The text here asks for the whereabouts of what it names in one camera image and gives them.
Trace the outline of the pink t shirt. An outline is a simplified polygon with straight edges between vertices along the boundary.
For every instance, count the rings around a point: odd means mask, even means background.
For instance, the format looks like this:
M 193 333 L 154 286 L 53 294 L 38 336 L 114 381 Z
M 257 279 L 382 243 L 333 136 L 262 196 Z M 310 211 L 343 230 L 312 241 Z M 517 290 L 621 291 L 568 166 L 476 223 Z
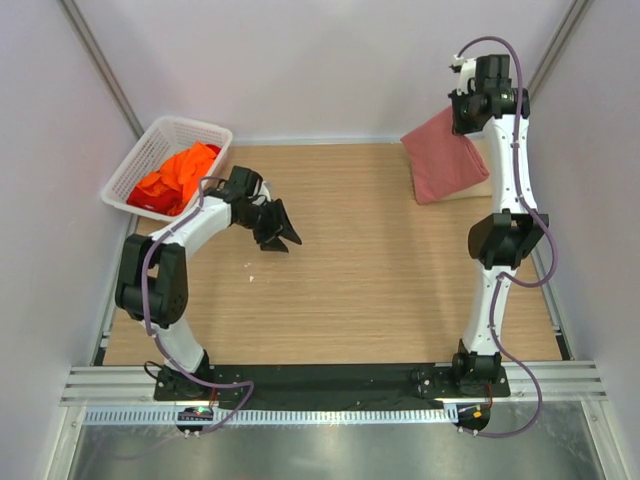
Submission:
M 469 139 L 452 133 L 452 109 L 445 108 L 401 137 L 410 161 L 413 192 L 419 205 L 446 195 L 446 170 L 468 146 Z

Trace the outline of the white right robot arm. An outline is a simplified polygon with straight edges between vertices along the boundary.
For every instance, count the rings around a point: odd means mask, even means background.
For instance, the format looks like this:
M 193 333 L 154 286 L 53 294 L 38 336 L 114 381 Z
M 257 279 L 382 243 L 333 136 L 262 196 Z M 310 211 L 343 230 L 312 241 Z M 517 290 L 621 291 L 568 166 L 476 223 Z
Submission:
M 443 397 L 509 394 L 502 367 L 501 338 L 507 300 L 518 268 L 543 236 L 535 220 L 527 138 L 528 107 L 516 105 L 517 91 L 474 92 L 470 87 L 449 94 L 453 133 L 479 133 L 488 141 L 492 167 L 492 210 L 468 234 L 468 252 L 478 265 L 478 281 L 469 325 L 447 370 L 438 372 L 436 392 Z

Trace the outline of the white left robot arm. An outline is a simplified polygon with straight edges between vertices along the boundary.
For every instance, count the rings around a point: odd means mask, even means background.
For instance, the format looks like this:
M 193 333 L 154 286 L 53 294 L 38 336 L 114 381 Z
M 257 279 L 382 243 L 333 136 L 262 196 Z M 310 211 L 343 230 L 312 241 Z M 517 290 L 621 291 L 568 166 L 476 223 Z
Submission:
M 206 350 L 196 341 L 186 318 L 188 263 L 215 235 L 238 225 L 252 232 L 263 251 L 289 251 L 302 243 L 282 200 L 207 196 L 176 221 L 151 235 L 130 235 L 124 243 L 115 301 L 141 322 L 165 360 L 177 373 L 177 388 L 191 400 L 204 398 L 213 382 Z

